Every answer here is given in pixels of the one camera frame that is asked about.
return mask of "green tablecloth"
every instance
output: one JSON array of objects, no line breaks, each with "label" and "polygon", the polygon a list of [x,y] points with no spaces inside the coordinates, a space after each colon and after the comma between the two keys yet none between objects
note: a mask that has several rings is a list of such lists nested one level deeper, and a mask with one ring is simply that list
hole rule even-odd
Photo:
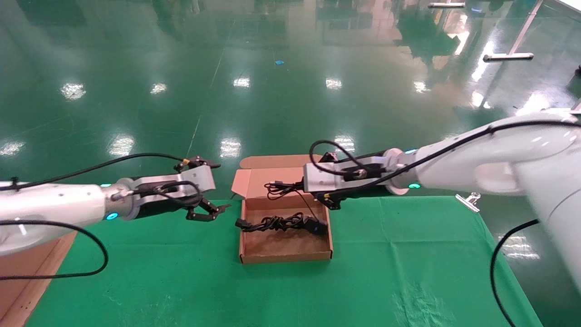
[{"label": "green tablecloth", "polygon": [[[107,269],[54,280],[27,326],[508,326],[488,278],[494,240],[453,197],[345,201],[331,212],[326,262],[240,264],[240,210],[234,201],[210,223],[176,212],[94,226]],[[60,272],[100,260],[78,236]],[[497,269],[515,323],[541,326],[503,258]]]}]

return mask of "cardboard box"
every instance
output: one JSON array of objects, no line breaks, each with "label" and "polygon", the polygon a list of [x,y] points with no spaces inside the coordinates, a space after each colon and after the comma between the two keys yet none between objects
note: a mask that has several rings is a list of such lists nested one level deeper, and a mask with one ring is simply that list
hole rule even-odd
[{"label": "cardboard box", "polygon": [[[267,216],[289,217],[297,212],[313,215],[297,193],[289,193],[277,200],[267,198],[265,184],[274,181],[295,183],[303,178],[303,165],[310,162],[308,155],[274,155],[248,157],[240,162],[232,191],[244,198],[241,218],[252,224]],[[304,229],[266,230],[240,233],[240,261],[243,264],[330,260],[333,255],[329,211],[309,193],[301,194],[318,219],[327,221],[327,235],[316,236]]]},{"label": "cardboard box", "polygon": [[[0,257],[0,276],[56,274],[76,234],[69,233],[28,250]],[[50,279],[1,281],[0,327],[24,327],[50,282]]]}]

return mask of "black cable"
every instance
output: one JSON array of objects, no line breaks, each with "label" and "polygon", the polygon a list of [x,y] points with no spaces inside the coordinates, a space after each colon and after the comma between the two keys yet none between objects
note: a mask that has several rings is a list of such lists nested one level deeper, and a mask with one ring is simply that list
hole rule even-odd
[{"label": "black cable", "polygon": [[538,223],[539,223],[539,220],[535,219],[535,220],[532,220],[530,222],[525,222],[524,224],[519,225],[519,226],[509,230],[503,236],[503,238],[500,239],[498,244],[496,244],[496,247],[494,248],[494,252],[492,252],[492,259],[490,260],[490,285],[492,286],[492,293],[494,294],[494,299],[496,300],[496,304],[498,304],[498,308],[503,313],[504,318],[507,320],[508,324],[511,325],[511,327],[516,327],[516,325],[514,324],[514,322],[512,321],[510,316],[508,315],[506,309],[504,308],[502,302],[500,301],[500,297],[498,296],[498,290],[496,289],[496,281],[494,279],[494,266],[496,265],[496,258],[498,257],[498,253],[500,252],[500,249],[503,247],[504,242],[506,242],[506,240],[508,240],[509,237],[511,237],[514,233],[516,233],[520,230],[523,230],[527,227],[536,225]]},{"label": "black cable", "polygon": [[266,197],[269,200],[277,200],[277,199],[280,199],[281,197],[283,197],[289,193],[296,192],[296,194],[300,195],[300,198],[303,199],[303,202],[307,205],[307,208],[309,209],[311,214],[313,214],[313,217],[315,217],[315,218],[317,217],[317,215],[315,214],[315,212],[313,211],[313,209],[311,208],[311,206],[309,205],[307,200],[299,192],[299,190],[303,190],[303,182],[292,183],[292,184],[286,184],[286,183],[282,183],[282,182],[273,182],[273,183],[266,183],[264,185],[264,187],[266,187],[266,189],[268,190]]},{"label": "black cable", "polygon": [[88,230],[78,227],[75,225],[71,225],[69,223],[64,222],[57,222],[57,221],[34,221],[34,220],[20,220],[20,221],[0,221],[0,226],[10,226],[10,225],[46,225],[46,226],[57,226],[63,227],[68,229],[76,230],[79,233],[87,235],[92,241],[99,246],[101,252],[103,252],[103,264],[96,270],[89,271],[89,272],[77,272],[77,273],[61,273],[58,275],[41,275],[41,276],[0,276],[0,280],[14,280],[14,279],[57,279],[57,278],[70,278],[70,277],[83,277],[83,276],[92,276],[96,275],[105,269],[107,264],[109,263],[109,254],[107,253],[107,249],[105,249],[105,245],[103,242],[99,240],[93,233],[89,232]]},{"label": "black cable", "polygon": [[282,230],[283,232],[287,229],[306,229],[309,233],[319,236],[327,234],[329,228],[327,222],[320,221],[315,217],[305,216],[302,212],[297,212],[288,218],[280,216],[264,217],[256,225],[239,218],[234,225],[245,233],[264,232],[269,229]]},{"label": "black cable", "polygon": [[[179,185],[192,186],[193,188],[196,189],[196,195],[193,198],[190,198],[187,200],[180,200],[179,198],[172,197],[172,196],[163,192],[164,190],[167,191],[168,189],[175,187],[175,186],[179,186]],[[191,207],[191,206],[197,204],[198,202],[200,202],[200,200],[202,199],[202,191],[200,191],[199,186],[195,183],[190,182],[189,180],[183,180],[180,182],[170,182],[170,183],[164,184],[164,185],[159,187],[159,191],[146,190],[146,191],[135,192],[134,194],[155,194],[158,196],[162,196],[162,197],[170,200],[171,202],[176,203],[177,205],[179,205],[181,207]]]},{"label": "black cable", "polygon": [[[474,134],[472,134],[470,136],[467,136],[467,137],[463,138],[462,140],[458,140],[458,141],[456,141],[456,142],[448,145],[447,147],[445,147],[445,148],[443,148],[441,150],[438,150],[438,151],[436,151],[436,152],[434,152],[434,153],[432,153],[432,154],[430,154],[430,155],[428,155],[428,156],[426,156],[426,157],[424,157],[424,158],[422,158],[422,159],[420,159],[418,161],[415,161],[415,162],[413,162],[413,163],[405,166],[404,168],[401,168],[401,169],[396,170],[395,172],[393,172],[391,174],[388,174],[388,175],[386,175],[384,177],[381,177],[379,179],[376,179],[376,180],[374,180],[372,182],[369,182],[367,184],[354,187],[352,189],[333,191],[333,192],[330,192],[328,194],[331,195],[331,196],[333,196],[333,197],[341,197],[342,195],[346,195],[346,194],[349,194],[349,193],[362,191],[364,189],[367,189],[368,187],[375,186],[377,184],[383,183],[386,180],[389,180],[389,179],[394,178],[394,177],[396,177],[398,175],[401,175],[401,174],[403,174],[403,173],[405,173],[405,172],[407,172],[409,170],[412,170],[413,168],[415,168],[417,166],[420,166],[422,164],[425,164],[426,162],[428,162],[428,161],[430,161],[430,160],[432,160],[432,159],[434,159],[436,157],[439,157],[439,156],[447,153],[448,151],[451,151],[451,150],[453,150],[453,149],[455,149],[455,148],[457,148],[457,147],[459,147],[459,146],[461,146],[463,144],[466,144],[466,143],[468,143],[470,141],[474,141],[477,138],[483,137],[485,135],[493,134],[493,133],[495,133],[495,132],[497,132],[499,130],[511,129],[511,128],[515,128],[515,127],[524,127],[524,126],[538,126],[538,125],[581,127],[581,125],[578,124],[578,123],[552,121],[552,120],[531,120],[531,121],[528,121],[528,122],[508,123],[508,124],[503,124],[503,125],[500,125],[500,126],[488,125],[488,128],[485,128],[482,131],[479,131],[479,132],[476,132],[476,133],[474,133]],[[317,167],[317,163],[315,162],[314,157],[313,157],[313,153],[312,153],[313,148],[314,147],[311,146],[310,151],[309,151],[309,156],[311,158],[311,163],[313,165],[315,165],[315,167]]]},{"label": "black cable", "polygon": [[139,157],[160,157],[160,158],[169,158],[169,159],[174,159],[174,160],[178,160],[178,161],[183,161],[184,159],[182,158],[178,158],[178,157],[174,157],[172,155],[169,154],[163,154],[163,153],[153,153],[153,152],[149,152],[149,153],[138,153],[138,154],[131,154],[131,155],[126,155],[124,157],[121,158],[117,158],[117,159],[113,159],[104,163],[100,163],[99,165],[93,166],[93,167],[89,167],[89,168],[85,168],[79,171],[76,171],[74,173],[69,173],[66,175],[62,175],[62,176],[58,176],[58,177],[53,177],[53,178],[49,178],[49,179],[45,179],[45,180],[40,180],[38,182],[31,182],[31,183],[26,183],[26,184],[20,184],[20,185],[10,185],[10,186],[4,186],[4,187],[0,187],[0,191],[9,191],[9,190],[20,190],[20,189],[26,189],[28,187],[34,187],[34,186],[39,186],[39,185],[43,185],[43,184],[49,184],[49,183],[54,183],[54,182],[58,182],[60,180],[63,179],[67,179],[67,178],[71,178],[71,177],[75,177],[78,175],[82,175],[88,172],[91,172],[93,170],[97,170],[112,164],[116,164],[118,162],[121,161],[125,161],[125,160],[129,160],[129,159],[133,159],[133,158],[139,158]]},{"label": "black cable", "polygon": [[304,216],[302,212],[297,212],[296,214],[288,218],[283,218],[280,216],[264,217],[259,224],[244,227],[242,228],[242,231],[246,233],[251,233],[256,231],[263,232],[268,229],[274,230],[280,229],[283,232],[285,232],[289,228],[301,229],[303,228],[301,224],[303,222],[303,217]]},{"label": "black cable", "polygon": [[315,143],[313,143],[311,145],[311,148],[309,149],[309,158],[311,159],[311,162],[318,170],[321,170],[323,172],[326,172],[326,173],[329,173],[332,175],[338,175],[338,176],[347,176],[347,175],[353,175],[353,174],[356,175],[356,172],[335,171],[335,170],[330,170],[330,169],[327,169],[325,167],[320,166],[316,162],[315,157],[314,157],[315,147],[317,147],[317,145],[319,145],[319,144],[330,144],[330,145],[336,147],[337,149],[341,150],[341,152],[343,152],[353,163],[355,163],[357,165],[357,167],[365,170],[368,173],[370,173],[372,171],[372,169],[365,167],[365,165],[363,165],[361,162],[359,162],[357,160],[357,158],[355,158],[351,153],[349,153],[347,150],[345,150],[337,142],[333,142],[333,141],[329,141],[329,140],[318,140]]}]

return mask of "tangled cable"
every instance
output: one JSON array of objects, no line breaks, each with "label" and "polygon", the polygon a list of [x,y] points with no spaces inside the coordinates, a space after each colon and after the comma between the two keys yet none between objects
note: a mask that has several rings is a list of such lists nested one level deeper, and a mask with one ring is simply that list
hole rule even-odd
[{"label": "tangled cable", "polygon": [[328,224],[326,221],[321,221],[315,217],[305,216],[302,212],[283,218],[280,216],[264,217],[260,223],[252,225],[250,222],[238,219],[236,227],[240,228],[245,233],[264,232],[265,230],[282,230],[287,229],[306,229],[311,234],[324,235],[327,233]]}]

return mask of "metal clip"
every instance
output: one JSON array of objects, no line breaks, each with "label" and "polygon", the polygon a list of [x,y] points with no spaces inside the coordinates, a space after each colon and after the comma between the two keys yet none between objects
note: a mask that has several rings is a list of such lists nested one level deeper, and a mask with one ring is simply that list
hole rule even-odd
[{"label": "metal clip", "polygon": [[461,195],[456,194],[456,200],[460,201],[462,204],[468,207],[468,209],[474,212],[480,211],[480,209],[476,207],[476,202],[478,201],[478,199],[480,199],[480,193],[476,192],[472,192],[470,196],[468,196],[467,198],[464,198]]}]

